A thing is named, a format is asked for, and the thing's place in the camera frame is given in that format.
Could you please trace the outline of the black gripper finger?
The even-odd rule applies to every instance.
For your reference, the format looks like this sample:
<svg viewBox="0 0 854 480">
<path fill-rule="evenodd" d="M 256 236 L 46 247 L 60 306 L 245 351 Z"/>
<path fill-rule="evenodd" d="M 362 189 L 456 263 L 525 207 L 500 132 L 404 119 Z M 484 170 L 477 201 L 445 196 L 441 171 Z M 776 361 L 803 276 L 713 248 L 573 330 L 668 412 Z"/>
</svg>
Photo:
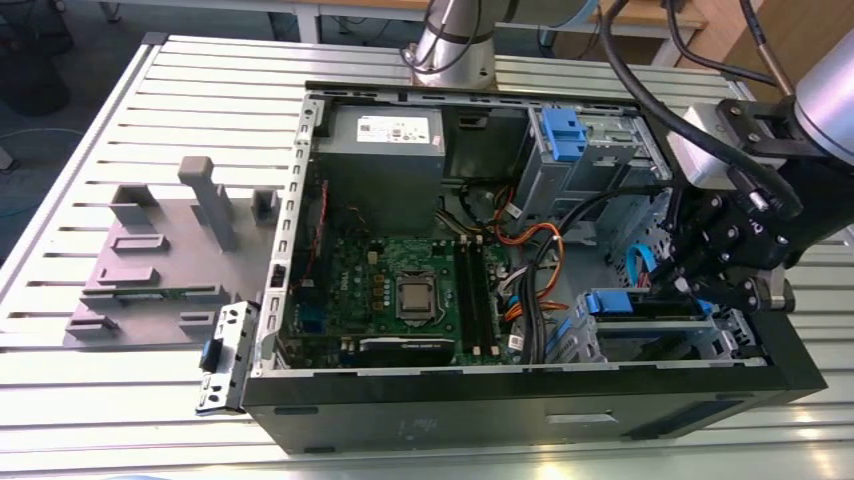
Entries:
<svg viewBox="0 0 854 480">
<path fill-rule="evenodd" d="M 723 210 L 708 229 L 724 269 L 696 298 L 744 312 L 785 311 L 795 307 L 784 269 L 795 251 L 793 222 L 723 198 Z"/>
<path fill-rule="evenodd" d="M 721 210 L 719 193 L 687 187 L 673 191 L 664 224 L 669 233 L 665 255 L 651 273 L 653 296 L 704 296 L 703 291 L 719 279 L 724 263 L 712 248 L 708 229 Z"/>
</svg>

